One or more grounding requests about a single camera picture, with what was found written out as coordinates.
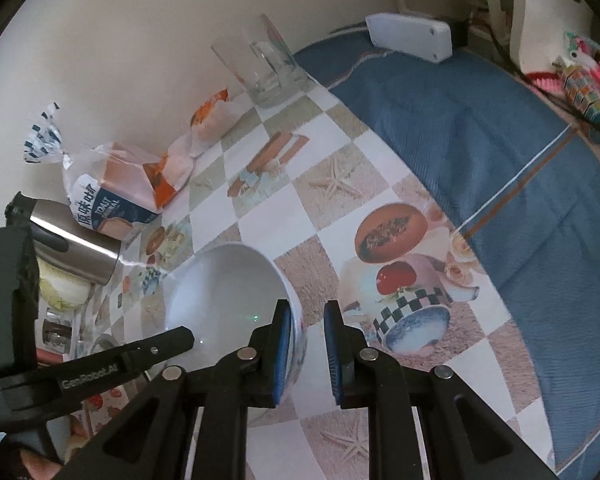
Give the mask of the person's hand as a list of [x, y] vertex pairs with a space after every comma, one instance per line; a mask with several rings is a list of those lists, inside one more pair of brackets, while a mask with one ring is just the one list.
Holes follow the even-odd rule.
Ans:
[[61, 464], [52, 462], [35, 452], [20, 448], [20, 460], [26, 470], [24, 478], [32, 480], [52, 480], [61, 471]]

